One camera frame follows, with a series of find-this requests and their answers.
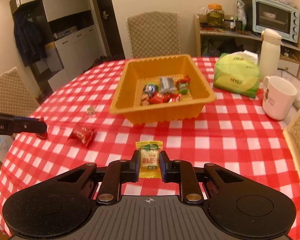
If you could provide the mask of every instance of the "water bottle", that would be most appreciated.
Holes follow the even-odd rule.
[[[280,45],[282,36],[272,29],[265,29],[261,33],[263,39],[260,54],[260,79],[263,81],[265,76],[274,75],[277,70],[279,57],[280,57]]]

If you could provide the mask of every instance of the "beige chair back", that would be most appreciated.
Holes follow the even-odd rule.
[[[23,82],[17,67],[0,76],[0,112],[19,116],[29,116],[39,107]]]
[[[133,58],[181,54],[179,13],[146,12],[127,18]]]

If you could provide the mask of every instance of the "orange tray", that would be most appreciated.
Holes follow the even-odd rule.
[[[189,75],[190,93],[179,102],[140,106],[143,87],[159,76],[170,76],[176,81]],[[174,55],[133,59],[126,63],[114,94],[109,112],[122,114],[131,123],[151,123],[197,117],[205,104],[216,99],[207,80],[190,55]]]

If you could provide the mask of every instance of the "oven glass window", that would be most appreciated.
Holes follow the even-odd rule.
[[[291,12],[269,4],[256,2],[257,25],[290,33]]]

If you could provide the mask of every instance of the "dark jacket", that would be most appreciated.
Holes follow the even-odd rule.
[[[40,31],[34,23],[23,16],[22,12],[16,12],[14,37],[25,66],[47,57]]]

